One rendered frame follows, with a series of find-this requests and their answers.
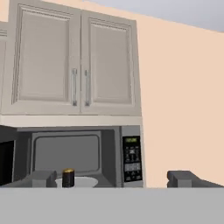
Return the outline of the wide beige cupboard door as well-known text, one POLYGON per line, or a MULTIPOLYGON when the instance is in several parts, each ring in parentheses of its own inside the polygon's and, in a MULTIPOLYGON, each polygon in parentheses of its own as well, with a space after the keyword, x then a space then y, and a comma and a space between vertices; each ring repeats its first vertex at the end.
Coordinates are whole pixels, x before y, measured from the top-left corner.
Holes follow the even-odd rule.
POLYGON ((81 11, 41 0, 10 0, 1 112, 80 112, 81 11), (72 100, 72 68, 77 69, 72 100))

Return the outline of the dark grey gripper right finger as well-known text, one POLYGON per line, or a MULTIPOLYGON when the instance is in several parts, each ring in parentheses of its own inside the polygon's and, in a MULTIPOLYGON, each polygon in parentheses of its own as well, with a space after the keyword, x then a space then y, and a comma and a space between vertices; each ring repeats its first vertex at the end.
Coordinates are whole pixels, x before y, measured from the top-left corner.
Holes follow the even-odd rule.
POLYGON ((191 171, 168 171, 167 179, 168 179, 167 187, 221 188, 221 185, 201 179, 197 177, 195 174, 193 174, 191 171))

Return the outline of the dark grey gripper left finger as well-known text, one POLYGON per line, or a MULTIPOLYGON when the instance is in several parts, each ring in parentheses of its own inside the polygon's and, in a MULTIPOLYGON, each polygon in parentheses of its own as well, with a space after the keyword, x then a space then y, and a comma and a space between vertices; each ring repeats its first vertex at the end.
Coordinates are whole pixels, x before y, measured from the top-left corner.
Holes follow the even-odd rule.
POLYGON ((4 187, 14 188, 46 188, 56 187, 56 171, 34 171, 23 179, 4 185, 4 187))

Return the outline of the cream cupboard base trim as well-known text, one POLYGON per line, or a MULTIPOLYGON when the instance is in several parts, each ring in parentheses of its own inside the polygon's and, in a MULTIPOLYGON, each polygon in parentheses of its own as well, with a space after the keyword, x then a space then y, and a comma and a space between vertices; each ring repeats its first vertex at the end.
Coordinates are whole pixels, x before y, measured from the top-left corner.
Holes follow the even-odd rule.
POLYGON ((0 125, 11 127, 72 127, 141 125, 141 116, 116 115, 0 115, 0 125))

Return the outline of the white round microwave plate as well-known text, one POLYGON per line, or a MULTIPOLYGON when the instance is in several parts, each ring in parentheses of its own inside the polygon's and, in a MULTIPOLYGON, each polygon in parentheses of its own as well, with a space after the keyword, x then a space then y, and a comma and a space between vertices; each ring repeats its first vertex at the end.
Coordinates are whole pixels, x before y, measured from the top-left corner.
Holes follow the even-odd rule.
POLYGON ((74 186, 75 187, 95 187, 98 184, 96 178, 91 177, 75 177, 74 186))

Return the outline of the black cylinder with gold top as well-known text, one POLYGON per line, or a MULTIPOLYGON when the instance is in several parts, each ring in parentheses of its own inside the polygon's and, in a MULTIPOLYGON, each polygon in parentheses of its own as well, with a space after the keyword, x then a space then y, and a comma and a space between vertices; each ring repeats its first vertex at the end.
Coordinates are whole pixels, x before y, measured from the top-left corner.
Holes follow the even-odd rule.
POLYGON ((62 172, 62 186, 73 187, 74 186, 74 169, 65 169, 62 172))

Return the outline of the grey microwave oven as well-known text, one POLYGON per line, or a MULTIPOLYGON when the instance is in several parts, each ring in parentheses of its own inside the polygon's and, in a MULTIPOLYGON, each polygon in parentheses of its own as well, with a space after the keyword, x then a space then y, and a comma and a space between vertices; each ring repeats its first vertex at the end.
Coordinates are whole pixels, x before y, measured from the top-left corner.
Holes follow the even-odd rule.
POLYGON ((98 180, 95 187, 142 187, 140 127, 87 126, 15 128, 12 182, 35 171, 74 169, 74 177, 98 180))

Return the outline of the grey microwave door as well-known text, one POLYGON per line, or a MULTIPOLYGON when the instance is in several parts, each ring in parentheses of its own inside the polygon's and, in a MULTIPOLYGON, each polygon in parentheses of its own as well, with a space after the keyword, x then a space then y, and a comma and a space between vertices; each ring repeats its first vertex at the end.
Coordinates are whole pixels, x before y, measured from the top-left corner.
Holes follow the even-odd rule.
POLYGON ((14 144, 17 130, 0 125, 0 186, 12 182, 14 144))

